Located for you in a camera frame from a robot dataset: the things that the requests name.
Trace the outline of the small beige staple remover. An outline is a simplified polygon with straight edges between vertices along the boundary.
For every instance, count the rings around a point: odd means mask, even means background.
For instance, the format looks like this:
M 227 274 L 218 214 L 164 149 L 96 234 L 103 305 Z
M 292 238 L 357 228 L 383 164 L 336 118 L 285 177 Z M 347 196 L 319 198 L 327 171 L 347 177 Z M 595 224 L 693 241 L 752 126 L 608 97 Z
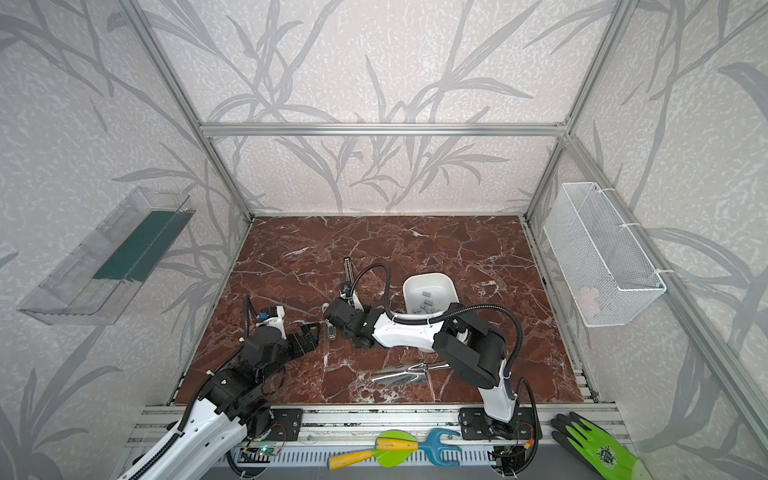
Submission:
M 326 328 L 327 328 L 328 339 L 330 341 L 335 340 L 336 336 L 337 336 L 336 327 L 330 321 L 327 321 L 326 322 Z

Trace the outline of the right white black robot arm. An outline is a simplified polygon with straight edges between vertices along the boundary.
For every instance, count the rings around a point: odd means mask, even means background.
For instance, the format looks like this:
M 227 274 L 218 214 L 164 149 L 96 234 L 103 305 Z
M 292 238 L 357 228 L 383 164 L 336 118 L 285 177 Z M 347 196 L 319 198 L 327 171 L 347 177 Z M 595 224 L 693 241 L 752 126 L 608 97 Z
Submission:
M 479 315 L 492 310 L 515 326 L 513 347 L 495 325 Z M 509 385 L 511 368 L 523 345 L 524 330 L 508 308 L 453 302 L 444 311 L 429 314 L 395 314 L 382 308 L 356 308 L 342 298 L 330 303 L 323 318 L 358 348 L 410 347 L 437 354 L 463 380 L 478 388 L 485 414 L 493 420 L 512 420 L 517 394 Z

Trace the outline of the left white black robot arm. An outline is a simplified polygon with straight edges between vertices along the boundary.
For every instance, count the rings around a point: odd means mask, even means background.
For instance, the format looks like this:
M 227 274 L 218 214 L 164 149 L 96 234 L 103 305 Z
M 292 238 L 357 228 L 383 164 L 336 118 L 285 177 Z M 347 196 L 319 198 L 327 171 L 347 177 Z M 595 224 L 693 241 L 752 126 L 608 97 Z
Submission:
M 256 328 L 196 389 L 174 427 L 121 477 L 200 479 L 244 439 L 264 434 L 272 415 L 262 385 L 315 350 L 321 327 L 302 325 L 287 335 L 275 326 Z

